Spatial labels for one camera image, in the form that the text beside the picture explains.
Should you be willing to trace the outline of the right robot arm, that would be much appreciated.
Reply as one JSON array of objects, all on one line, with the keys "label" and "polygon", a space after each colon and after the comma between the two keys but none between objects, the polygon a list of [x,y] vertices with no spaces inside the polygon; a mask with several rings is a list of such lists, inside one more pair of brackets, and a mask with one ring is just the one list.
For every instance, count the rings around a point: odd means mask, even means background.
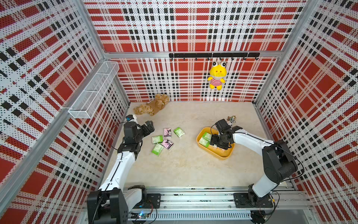
[{"label": "right robot arm", "polygon": [[243,145],[263,159],[264,175],[249,185],[247,193],[238,199],[240,207],[272,207],[269,194],[280,183],[298,171],[298,165],[286,142],[271,141],[253,135],[239,126],[230,126],[224,119],[215,123],[218,134],[213,134],[211,145],[230,149],[234,144]]}]

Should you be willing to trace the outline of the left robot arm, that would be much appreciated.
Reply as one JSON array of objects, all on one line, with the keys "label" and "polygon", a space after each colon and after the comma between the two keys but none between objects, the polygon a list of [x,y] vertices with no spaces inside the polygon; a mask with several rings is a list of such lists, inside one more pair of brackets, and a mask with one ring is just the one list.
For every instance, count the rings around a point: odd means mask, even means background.
[{"label": "left robot arm", "polygon": [[152,121],[139,125],[129,115],[123,125],[124,137],[117,149],[117,158],[109,176],[97,191],[87,197],[90,224],[126,224],[136,205],[146,202],[144,186],[132,187],[124,192],[129,171],[141,150],[143,138],[155,131]]}]

